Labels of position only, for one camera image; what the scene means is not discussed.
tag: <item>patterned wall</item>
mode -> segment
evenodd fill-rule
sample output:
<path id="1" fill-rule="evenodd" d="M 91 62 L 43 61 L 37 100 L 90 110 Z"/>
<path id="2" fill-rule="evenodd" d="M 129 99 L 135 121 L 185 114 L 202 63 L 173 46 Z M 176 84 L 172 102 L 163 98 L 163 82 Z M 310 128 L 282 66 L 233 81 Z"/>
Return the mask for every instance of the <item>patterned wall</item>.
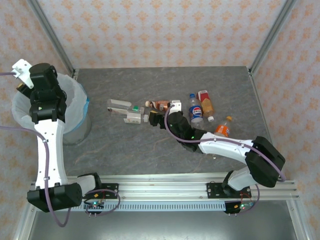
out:
<path id="1" fill-rule="evenodd" d="M 320 4 L 299 0 L 254 76 L 272 139 L 320 236 Z"/>
<path id="2" fill-rule="evenodd" d="M 2 0 L 0 16 L 0 72 L 10 72 L 23 58 L 31 64 L 51 63 L 59 72 L 67 73 L 26 0 Z M 19 83 L 12 76 L 0 76 L 2 126 L 18 126 L 11 114 L 11 102 Z M 1 240 L 11 240 L 16 231 L 30 182 L 36 179 L 37 149 L 35 136 L 0 130 Z"/>
<path id="3" fill-rule="evenodd" d="M 250 66 L 285 0 L 40 0 L 75 68 Z"/>

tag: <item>white cap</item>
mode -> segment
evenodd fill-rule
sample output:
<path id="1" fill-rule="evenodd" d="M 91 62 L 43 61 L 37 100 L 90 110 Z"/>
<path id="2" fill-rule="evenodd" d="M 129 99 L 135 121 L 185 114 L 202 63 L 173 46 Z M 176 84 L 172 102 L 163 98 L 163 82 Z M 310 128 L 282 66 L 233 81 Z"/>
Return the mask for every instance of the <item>white cap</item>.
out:
<path id="1" fill-rule="evenodd" d="M 214 120 L 215 120 L 215 118 L 213 116 L 208 117 L 209 122 L 213 122 Z"/>
<path id="2" fill-rule="evenodd" d="M 148 114 L 145 114 L 145 115 L 143 116 L 143 121 L 144 121 L 145 123 L 148 122 L 148 117 L 149 117 Z"/>

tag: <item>blue label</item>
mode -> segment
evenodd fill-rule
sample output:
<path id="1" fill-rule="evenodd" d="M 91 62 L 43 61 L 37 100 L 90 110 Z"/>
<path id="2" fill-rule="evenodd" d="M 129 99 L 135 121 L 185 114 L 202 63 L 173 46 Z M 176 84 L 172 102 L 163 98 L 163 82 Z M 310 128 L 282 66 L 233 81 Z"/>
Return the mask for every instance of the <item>blue label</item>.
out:
<path id="1" fill-rule="evenodd" d="M 201 107 L 199 105 L 190 107 L 189 112 L 190 112 L 191 120 L 196 119 L 196 118 L 202 118 L 202 111 L 201 111 Z"/>

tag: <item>black mounting plate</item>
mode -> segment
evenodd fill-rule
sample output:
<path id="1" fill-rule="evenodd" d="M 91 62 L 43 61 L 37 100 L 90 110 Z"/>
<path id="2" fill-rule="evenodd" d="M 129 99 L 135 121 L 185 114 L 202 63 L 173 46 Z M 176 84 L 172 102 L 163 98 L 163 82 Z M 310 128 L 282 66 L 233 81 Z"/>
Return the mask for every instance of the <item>black mounting plate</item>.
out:
<path id="1" fill-rule="evenodd" d="M 232 198 L 240 199 L 241 198 L 240 192 L 244 193 L 244 195 L 243 195 L 244 199 L 249 198 L 245 194 L 248 194 L 250 196 L 250 198 L 252 197 L 250 187 L 245 187 L 241 191 L 236 192 L 235 196 L 233 196 Z M 209 183 L 207 183 L 206 184 L 206 193 L 208 195 L 208 199 L 230 199 L 230 197 L 225 194 L 225 192 L 222 188 L 222 182 L 209 182 Z"/>
<path id="2" fill-rule="evenodd" d="M 101 183 L 101 189 L 109 189 L 118 192 L 119 191 L 119 184 L 118 183 Z M 94 192 L 86 194 L 83 199 L 117 199 L 117 195 L 115 195 L 112 192 L 105 191 L 103 192 Z"/>

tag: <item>bottle cap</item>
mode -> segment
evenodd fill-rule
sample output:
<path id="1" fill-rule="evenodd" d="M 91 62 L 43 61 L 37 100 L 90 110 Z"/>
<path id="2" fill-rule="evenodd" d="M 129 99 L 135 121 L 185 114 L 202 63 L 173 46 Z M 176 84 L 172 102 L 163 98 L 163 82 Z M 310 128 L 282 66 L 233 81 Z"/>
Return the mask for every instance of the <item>bottle cap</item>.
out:
<path id="1" fill-rule="evenodd" d="M 148 117 L 149 117 L 148 114 L 145 114 L 145 115 L 143 116 L 143 121 L 144 121 L 145 123 L 148 122 Z"/>

